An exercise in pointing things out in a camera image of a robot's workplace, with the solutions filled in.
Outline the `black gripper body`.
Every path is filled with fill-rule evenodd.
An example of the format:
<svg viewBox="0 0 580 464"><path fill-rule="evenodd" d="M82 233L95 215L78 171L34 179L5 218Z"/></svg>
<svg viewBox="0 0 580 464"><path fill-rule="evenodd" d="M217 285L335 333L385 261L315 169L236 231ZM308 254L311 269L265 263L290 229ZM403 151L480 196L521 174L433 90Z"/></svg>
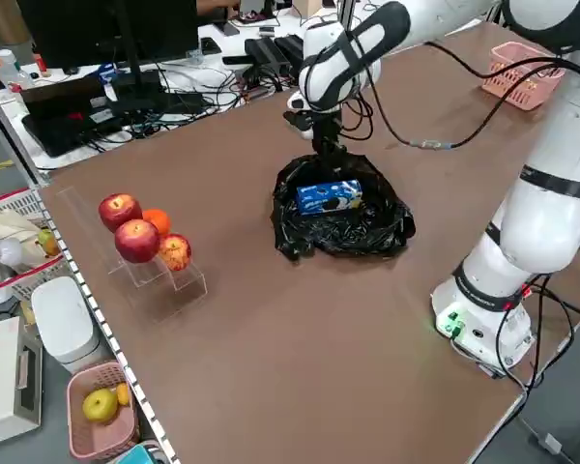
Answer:
<svg viewBox="0 0 580 464"><path fill-rule="evenodd" d="M337 143L342 130L340 106L327 112L309 111L311 121L309 139L313 143Z"/></svg>

